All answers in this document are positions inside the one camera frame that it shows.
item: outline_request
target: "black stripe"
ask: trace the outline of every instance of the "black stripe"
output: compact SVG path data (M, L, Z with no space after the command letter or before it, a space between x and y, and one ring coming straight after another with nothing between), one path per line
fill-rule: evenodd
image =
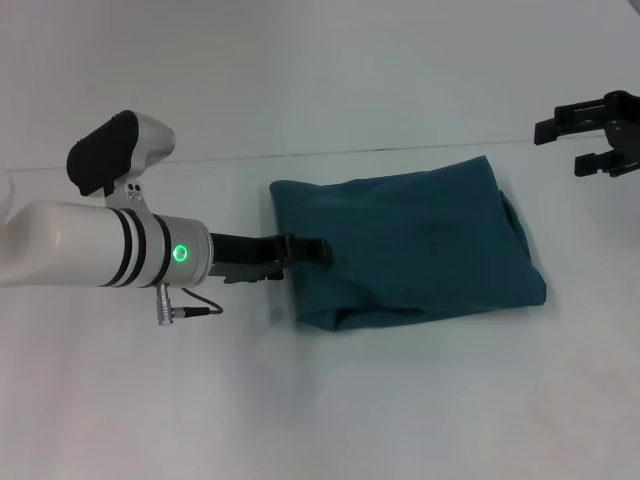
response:
M138 218L136 212L131 210L130 208L123 208L124 212L127 212L131 215L131 219L133 220L136 229L138 230L138 259L136 260L136 265L133 267L133 272L129 275L124 283L118 285L118 287L126 287L127 285L131 285L133 281L138 278L140 275L140 270L142 270L142 266L144 265L144 261L147 258L147 235L144 233L144 225Z
M127 219L124 217L124 214L120 210L116 210L115 208L110 208L109 210L116 214L118 220L120 220L120 223L122 224L122 232L124 233L124 253L122 254L122 262L120 263L120 268L118 268L115 276L108 283L101 285L102 287L111 287L114 283L120 280L122 278L122 275L124 275L124 272L127 270L127 265L129 265L129 262L131 261L132 240L131 227L129 226L129 222L127 222Z
M160 271L156 278L149 285L145 285L143 288L153 287L160 283L160 280L165 276L167 270L169 270L169 263L171 262L171 232L169 231L169 227L167 227L167 223L164 221L160 215L153 216L158 223L160 224L160 228L162 229L162 236L164 237L164 258L162 259L162 266L160 267Z

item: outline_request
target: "blue-green fabric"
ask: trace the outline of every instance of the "blue-green fabric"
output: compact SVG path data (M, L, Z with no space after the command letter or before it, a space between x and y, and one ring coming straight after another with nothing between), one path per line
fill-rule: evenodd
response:
M546 300L524 230L485 157L270 189L280 232L325 238L333 249L329 266L290 269L303 322L330 331L390 327Z

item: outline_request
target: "black cable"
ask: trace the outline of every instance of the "black cable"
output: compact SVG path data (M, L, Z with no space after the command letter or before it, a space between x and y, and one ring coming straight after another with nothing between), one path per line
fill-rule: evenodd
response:
M216 302L209 300L208 298L201 297L197 293L193 293L191 290L187 290L186 288L183 288L182 291L190 297L195 298L196 300L200 300L201 302L206 303L207 305L211 305L213 308L215 308L215 310L209 309L209 313L211 315L220 315L222 312L224 312L222 307Z

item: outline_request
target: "silver connector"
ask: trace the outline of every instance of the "silver connector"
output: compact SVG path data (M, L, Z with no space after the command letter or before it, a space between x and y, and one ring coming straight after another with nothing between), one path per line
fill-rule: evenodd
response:
M156 285L156 308L158 310L158 325L171 325L173 323L173 309L165 283Z

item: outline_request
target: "teal cloth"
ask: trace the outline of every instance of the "teal cloth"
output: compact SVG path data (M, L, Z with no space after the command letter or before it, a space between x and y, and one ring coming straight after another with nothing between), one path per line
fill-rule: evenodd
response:
M518 216L486 157L431 172L271 184L278 228L325 238L329 266L290 268L297 316L324 330L542 305Z

